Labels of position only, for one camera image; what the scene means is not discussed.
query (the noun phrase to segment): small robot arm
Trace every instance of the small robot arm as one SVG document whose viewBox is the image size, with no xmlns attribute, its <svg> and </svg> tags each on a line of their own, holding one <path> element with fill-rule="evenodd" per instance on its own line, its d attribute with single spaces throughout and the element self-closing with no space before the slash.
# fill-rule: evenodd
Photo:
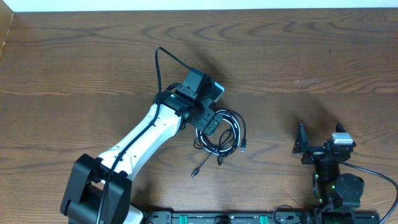
<svg viewBox="0 0 398 224">
<path fill-rule="evenodd" d="M 190 68 L 183 83 L 174 83 L 160 96 L 159 93 L 155 96 L 154 104 L 144 119 L 119 143 L 96 159 L 84 154 L 75 162 L 61 213 L 69 218 L 69 223 L 96 223 L 103 191 L 91 183 L 104 182 L 111 175 L 101 223 L 139 224 L 143 214 L 129 201 L 132 181 L 137 173 L 159 146 L 184 129 L 187 123 L 206 135 L 213 134 L 223 117 L 211 106 L 223 93 L 224 88 L 214 79 Z M 157 119 L 142 133 L 156 116 L 158 105 Z M 139 134 L 142 135 L 131 144 Z M 114 172 L 110 172 L 123 149 L 126 150 L 123 158 L 118 161 Z"/>
</svg>

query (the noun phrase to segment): green terminal block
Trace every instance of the green terminal block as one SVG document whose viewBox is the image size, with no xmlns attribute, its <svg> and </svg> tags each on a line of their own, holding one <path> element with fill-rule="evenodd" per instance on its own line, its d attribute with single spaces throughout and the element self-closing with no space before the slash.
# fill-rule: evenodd
<svg viewBox="0 0 398 224">
<path fill-rule="evenodd" d="M 180 215 L 180 224 L 188 224 L 188 216 Z"/>
<path fill-rule="evenodd" d="M 260 224 L 269 224 L 268 216 L 260 216 Z"/>
</svg>

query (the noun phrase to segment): white wall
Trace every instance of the white wall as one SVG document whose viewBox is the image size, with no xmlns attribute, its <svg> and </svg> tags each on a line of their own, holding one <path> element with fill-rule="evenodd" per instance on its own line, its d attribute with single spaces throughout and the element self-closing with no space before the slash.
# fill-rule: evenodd
<svg viewBox="0 0 398 224">
<path fill-rule="evenodd" d="M 398 7 L 398 0 L 4 0 L 4 2 L 14 12 Z"/>
</svg>

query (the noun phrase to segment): wooden table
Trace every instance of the wooden table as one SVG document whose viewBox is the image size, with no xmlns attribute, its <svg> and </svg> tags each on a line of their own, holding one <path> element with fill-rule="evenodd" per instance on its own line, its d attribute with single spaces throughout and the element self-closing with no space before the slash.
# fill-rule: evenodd
<svg viewBox="0 0 398 224">
<path fill-rule="evenodd" d="M 154 50 L 211 75 L 219 107 L 246 119 L 248 145 L 222 166 L 192 147 L 189 126 L 133 183 L 139 208 L 309 208 L 312 166 L 292 154 L 296 125 L 322 144 L 341 121 L 349 160 L 398 180 L 398 9 L 17 13 L 0 60 L 0 223 L 66 223 L 59 206 L 73 163 L 96 157 L 147 113 Z M 164 86 L 187 71 L 160 56 Z M 361 209 L 381 216 L 396 191 L 365 181 Z M 398 212 L 389 223 L 398 222 Z"/>
</svg>

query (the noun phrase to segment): cable connector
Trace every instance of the cable connector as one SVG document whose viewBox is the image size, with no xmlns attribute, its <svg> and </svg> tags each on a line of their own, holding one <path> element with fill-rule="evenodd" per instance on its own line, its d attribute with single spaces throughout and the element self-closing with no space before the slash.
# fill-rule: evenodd
<svg viewBox="0 0 398 224">
<path fill-rule="evenodd" d="M 245 150 L 246 150 L 246 139 L 242 139 L 241 152 L 245 152 Z"/>
<path fill-rule="evenodd" d="M 192 173 L 192 175 L 191 175 L 191 178 L 194 178 L 194 177 L 199 173 L 199 171 L 200 171 L 200 167 L 196 168 L 196 169 L 193 171 L 193 173 Z"/>
</svg>

